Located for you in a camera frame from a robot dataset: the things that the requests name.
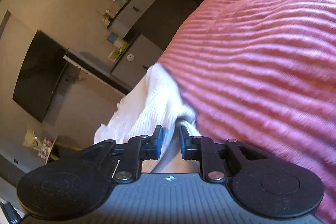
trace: white crosshair mark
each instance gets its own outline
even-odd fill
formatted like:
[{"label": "white crosshair mark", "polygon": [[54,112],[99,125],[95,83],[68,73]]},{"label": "white crosshair mark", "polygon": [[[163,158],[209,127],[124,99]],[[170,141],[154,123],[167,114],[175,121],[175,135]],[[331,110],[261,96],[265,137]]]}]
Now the white crosshair mark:
[{"label": "white crosshair mark", "polygon": [[167,177],[166,177],[166,180],[168,180],[168,181],[173,181],[174,179],[176,179],[176,178],[173,177],[173,176],[167,176]]}]

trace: white ribbed cloth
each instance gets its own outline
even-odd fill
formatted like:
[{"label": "white ribbed cloth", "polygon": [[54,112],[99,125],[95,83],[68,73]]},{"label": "white ribbed cloth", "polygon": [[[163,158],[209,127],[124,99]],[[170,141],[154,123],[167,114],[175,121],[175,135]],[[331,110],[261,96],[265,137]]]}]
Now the white ribbed cloth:
[{"label": "white ribbed cloth", "polygon": [[160,64],[150,67],[146,75],[136,87],[118,104],[108,125],[102,124],[96,131],[94,142],[113,139],[117,144],[127,143],[135,136],[152,135],[155,126],[164,128],[164,138],[159,160],[145,160],[143,172],[151,172],[164,157],[164,164],[156,168],[156,172],[192,172],[195,166],[190,161],[181,158],[178,136],[172,141],[175,122],[180,118],[190,131],[190,135],[199,135],[192,126],[196,115],[187,105],[183,104],[179,88],[175,81]]}]

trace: white round button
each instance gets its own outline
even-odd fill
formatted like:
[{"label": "white round button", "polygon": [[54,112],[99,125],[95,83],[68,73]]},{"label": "white round button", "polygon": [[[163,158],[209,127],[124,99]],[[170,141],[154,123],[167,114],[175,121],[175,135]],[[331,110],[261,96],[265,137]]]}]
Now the white round button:
[{"label": "white round button", "polygon": [[129,55],[127,56],[127,60],[128,60],[128,61],[133,61],[134,58],[135,58],[134,54],[129,54]]}]

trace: television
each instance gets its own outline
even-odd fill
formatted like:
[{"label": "television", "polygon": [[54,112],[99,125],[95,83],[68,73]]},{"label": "television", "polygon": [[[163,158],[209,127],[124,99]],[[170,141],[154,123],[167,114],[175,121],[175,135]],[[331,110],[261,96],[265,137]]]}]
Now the television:
[{"label": "television", "polygon": [[66,49],[38,30],[17,77],[13,100],[42,122],[66,67]]}]

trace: striped pink fabric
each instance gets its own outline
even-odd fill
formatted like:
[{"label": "striped pink fabric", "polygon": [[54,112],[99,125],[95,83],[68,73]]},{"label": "striped pink fabric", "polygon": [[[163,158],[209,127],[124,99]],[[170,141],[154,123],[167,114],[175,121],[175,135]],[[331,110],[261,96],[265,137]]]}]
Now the striped pink fabric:
[{"label": "striped pink fabric", "polygon": [[159,62],[203,135],[312,170],[336,223],[336,0],[205,0]]}]

